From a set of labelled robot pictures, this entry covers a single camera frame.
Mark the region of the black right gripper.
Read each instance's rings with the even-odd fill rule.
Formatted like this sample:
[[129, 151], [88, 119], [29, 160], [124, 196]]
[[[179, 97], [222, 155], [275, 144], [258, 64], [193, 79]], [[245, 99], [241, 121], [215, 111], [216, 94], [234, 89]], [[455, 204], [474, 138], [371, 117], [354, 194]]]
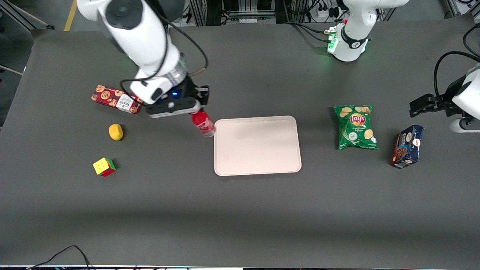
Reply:
[[201, 107], [204, 107], [209, 102], [210, 87], [203, 85], [197, 87], [191, 77], [186, 77], [180, 84], [170, 89], [165, 94], [165, 100], [169, 99], [183, 99], [186, 97], [196, 98]]

